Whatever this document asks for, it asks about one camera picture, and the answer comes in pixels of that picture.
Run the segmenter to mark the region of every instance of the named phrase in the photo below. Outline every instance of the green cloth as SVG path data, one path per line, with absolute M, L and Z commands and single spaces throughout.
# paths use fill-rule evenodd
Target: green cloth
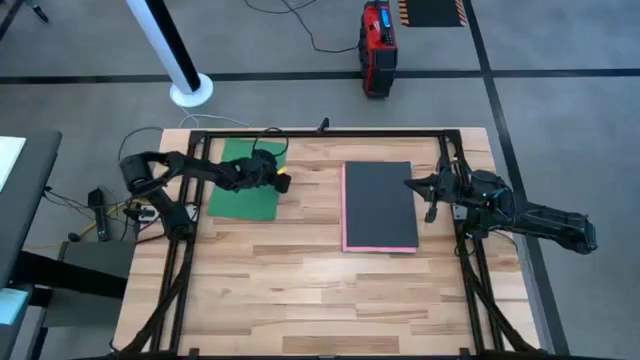
M 251 156 L 252 140 L 226 139 L 222 161 L 231 161 L 241 157 Z M 284 150 L 285 144 L 267 141 L 258 141 L 256 149 L 265 149 L 273 154 L 279 154 Z M 276 158 L 278 169 L 285 164 L 286 152 Z M 211 216 L 222 216 L 236 219 L 273 221 L 276 219 L 276 208 L 280 194 L 273 186 L 261 186 L 259 188 L 244 189 L 239 192 L 226 191 L 214 187 L 209 209 Z

